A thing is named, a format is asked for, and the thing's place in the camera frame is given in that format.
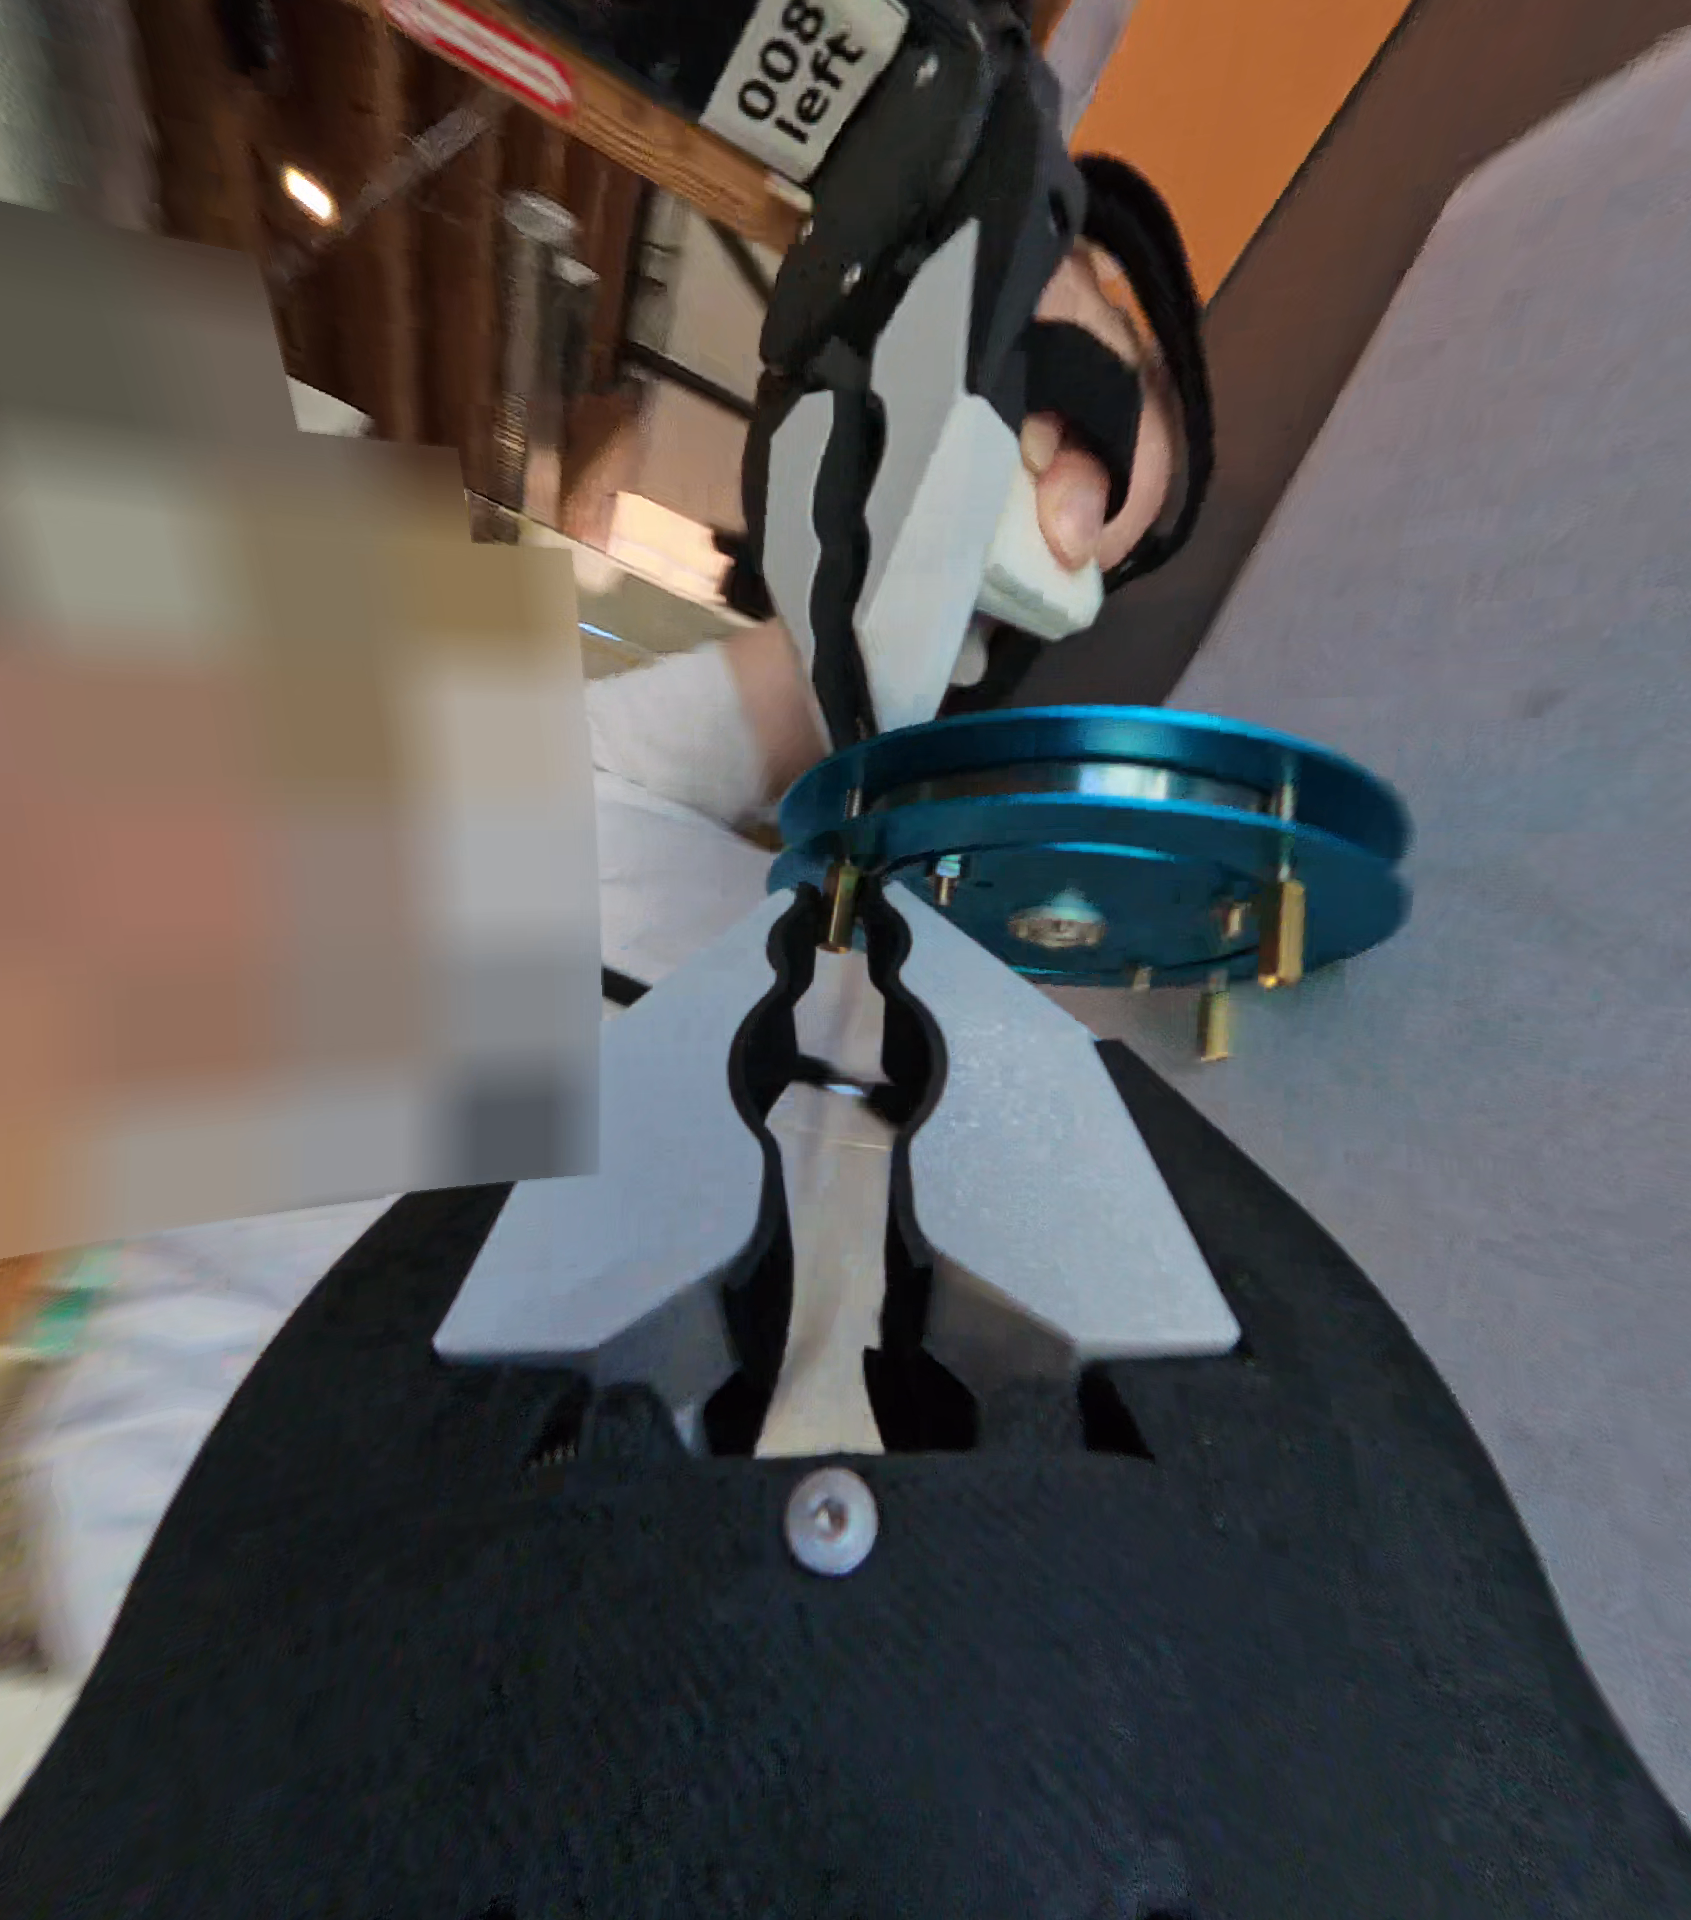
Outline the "white foam sheet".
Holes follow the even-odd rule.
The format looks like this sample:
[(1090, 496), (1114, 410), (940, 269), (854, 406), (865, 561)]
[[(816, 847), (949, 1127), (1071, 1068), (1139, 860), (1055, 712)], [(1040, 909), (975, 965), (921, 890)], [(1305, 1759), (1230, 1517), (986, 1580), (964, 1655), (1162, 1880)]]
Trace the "white foam sheet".
[(1453, 193), (1176, 699), (1409, 802), (1401, 939), (1146, 1042), (1427, 1354), (1691, 1834), (1691, 27)]

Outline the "orange cardboard box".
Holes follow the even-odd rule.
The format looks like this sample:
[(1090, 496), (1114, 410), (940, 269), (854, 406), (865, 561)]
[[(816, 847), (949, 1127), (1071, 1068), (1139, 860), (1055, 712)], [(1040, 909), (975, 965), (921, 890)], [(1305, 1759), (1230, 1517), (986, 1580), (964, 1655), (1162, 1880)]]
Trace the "orange cardboard box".
[(1210, 300), (1406, 3), (1138, 3), (1075, 152), (1165, 199)]

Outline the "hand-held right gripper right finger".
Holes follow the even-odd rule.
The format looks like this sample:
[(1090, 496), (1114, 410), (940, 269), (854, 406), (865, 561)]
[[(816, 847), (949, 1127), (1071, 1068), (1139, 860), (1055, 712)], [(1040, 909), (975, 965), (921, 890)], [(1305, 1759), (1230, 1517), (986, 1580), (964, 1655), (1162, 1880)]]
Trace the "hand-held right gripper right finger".
[(862, 1356), (890, 1454), (968, 1452), (1016, 1388), (1205, 1362), (1242, 1322), (1097, 1041), (898, 887), (860, 898), (883, 1001), (886, 1295)]

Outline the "blue round metal turntable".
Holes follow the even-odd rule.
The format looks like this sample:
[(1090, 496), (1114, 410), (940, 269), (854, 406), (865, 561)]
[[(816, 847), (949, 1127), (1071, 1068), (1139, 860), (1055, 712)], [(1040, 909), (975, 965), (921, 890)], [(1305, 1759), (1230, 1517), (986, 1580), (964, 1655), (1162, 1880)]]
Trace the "blue round metal turntable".
[(1409, 924), (1409, 809), (1360, 764), (1238, 719), (1006, 709), (883, 732), (780, 804), (766, 884), (853, 861), (1028, 980), (1187, 987), (1258, 976), (1254, 904), (1308, 890), (1308, 975)]

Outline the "person's left hand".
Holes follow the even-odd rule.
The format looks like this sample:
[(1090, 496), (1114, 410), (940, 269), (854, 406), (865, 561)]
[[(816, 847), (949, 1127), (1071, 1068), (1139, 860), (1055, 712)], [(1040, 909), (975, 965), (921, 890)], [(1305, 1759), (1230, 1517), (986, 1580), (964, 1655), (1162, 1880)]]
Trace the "person's left hand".
[(1076, 241), (1028, 332), (1020, 452), (1049, 555), (1106, 584), (1149, 569), (1191, 503), (1191, 428), (1128, 278)]

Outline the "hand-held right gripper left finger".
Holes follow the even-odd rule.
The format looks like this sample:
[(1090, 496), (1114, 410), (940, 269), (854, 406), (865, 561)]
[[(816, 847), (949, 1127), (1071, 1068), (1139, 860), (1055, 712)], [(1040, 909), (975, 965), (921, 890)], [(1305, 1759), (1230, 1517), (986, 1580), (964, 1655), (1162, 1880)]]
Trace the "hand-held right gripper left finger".
[(720, 1289), (765, 1225), (766, 1188), (731, 1050), (777, 986), (766, 939), (794, 904), (766, 895), (605, 1018), (598, 1168), (510, 1190), (437, 1325), (440, 1362), (640, 1386), (684, 1450), (707, 1452), (705, 1411), (739, 1369)]

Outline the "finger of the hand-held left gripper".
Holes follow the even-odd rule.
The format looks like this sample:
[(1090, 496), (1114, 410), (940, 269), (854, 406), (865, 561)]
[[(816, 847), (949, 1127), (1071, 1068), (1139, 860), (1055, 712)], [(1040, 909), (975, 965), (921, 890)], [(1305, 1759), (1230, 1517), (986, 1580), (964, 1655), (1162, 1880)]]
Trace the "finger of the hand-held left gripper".
[(977, 233), (929, 255), (871, 361), (883, 447), (853, 629), (873, 724), (940, 712), (1003, 513), (1003, 418), (968, 387)]
[(762, 575), (832, 751), (876, 732), (860, 635), (876, 457), (865, 387), (803, 392), (765, 440)]

